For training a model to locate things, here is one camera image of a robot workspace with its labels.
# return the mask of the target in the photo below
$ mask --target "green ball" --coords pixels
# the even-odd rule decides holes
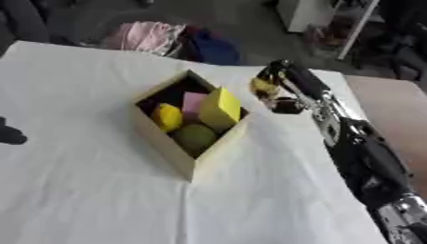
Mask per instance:
[[[173,139],[184,151],[193,157],[198,157],[216,141],[216,133],[200,124],[191,124],[178,129]]]

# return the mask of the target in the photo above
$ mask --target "clothing pile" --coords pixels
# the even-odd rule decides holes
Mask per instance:
[[[102,42],[102,48],[145,51],[189,61],[216,65],[238,65],[235,47],[209,30],[161,22],[122,24]]]

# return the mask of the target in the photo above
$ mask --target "pink block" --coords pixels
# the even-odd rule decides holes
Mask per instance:
[[[196,119],[198,116],[198,110],[200,102],[205,98],[206,94],[185,92],[184,103],[182,105],[182,113],[185,119]]]

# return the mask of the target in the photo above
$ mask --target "pink cloth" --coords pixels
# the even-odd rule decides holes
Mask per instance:
[[[164,56],[184,29],[185,25],[171,26],[160,22],[127,23],[122,24],[104,44],[110,49],[146,51]]]

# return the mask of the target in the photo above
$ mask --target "white tablecloth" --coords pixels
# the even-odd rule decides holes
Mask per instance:
[[[192,69],[252,114],[218,167],[185,182],[131,126],[127,103]],[[249,93],[261,67],[19,42],[0,60],[0,115],[29,138],[0,145],[0,243],[384,243],[309,114]],[[356,112],[343,76],[316,71]]]

